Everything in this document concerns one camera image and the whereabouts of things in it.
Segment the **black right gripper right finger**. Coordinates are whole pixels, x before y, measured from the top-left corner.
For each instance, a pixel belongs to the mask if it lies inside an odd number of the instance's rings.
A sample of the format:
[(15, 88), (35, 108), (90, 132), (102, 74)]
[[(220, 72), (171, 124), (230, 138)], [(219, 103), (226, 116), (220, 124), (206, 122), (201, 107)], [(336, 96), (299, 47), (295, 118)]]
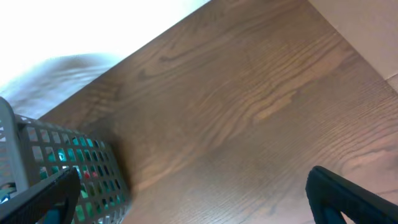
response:
[(316, 224), (397, 223), (397, 205), (322, 167), (309, 172), (305, 186)]

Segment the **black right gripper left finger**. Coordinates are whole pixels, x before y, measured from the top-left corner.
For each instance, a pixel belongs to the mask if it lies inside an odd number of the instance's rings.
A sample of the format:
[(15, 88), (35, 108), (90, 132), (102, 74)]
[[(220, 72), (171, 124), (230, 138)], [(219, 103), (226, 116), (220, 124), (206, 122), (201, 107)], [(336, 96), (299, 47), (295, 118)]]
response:
[(78, 198), (77, 170), (66, 168), (1, 205), (1, 223), (71, 223)]

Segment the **green Nescafe coffee bag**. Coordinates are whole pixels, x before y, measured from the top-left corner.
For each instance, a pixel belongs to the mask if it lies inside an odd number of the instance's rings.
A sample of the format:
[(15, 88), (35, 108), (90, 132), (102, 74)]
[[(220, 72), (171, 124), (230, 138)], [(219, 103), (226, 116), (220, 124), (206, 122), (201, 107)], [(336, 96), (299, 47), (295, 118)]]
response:
[(37, 146), (39, 179), (66, 168), (78, 172), (79, 197), (70, 223), (121, 223), (127, 213), (126, 186), (111, 148), (102, 141), (72, 138), (66, 146)]

